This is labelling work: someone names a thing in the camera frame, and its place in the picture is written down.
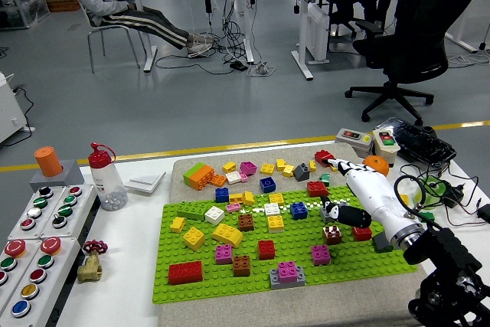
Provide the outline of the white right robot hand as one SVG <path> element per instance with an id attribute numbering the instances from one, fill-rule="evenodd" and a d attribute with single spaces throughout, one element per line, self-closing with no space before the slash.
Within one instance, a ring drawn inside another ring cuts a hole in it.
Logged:
<path id="1" fill-rule="evenodd" d="M 405 210 L 384 175 L 369 166 L 344 159 L 328 159 L 324 162 L 343 174 L 346 184 L 363 206 L 362 209 L 340 206 L 322 196 L 324 208 L 333 220 L 361 228 L 369 227 L 372 221 L 377 221 L 383 225 L 387 240 L 401 250 L 407 250 L 423 233 L 422 224 L 418 220 L 405 216 Z"/>

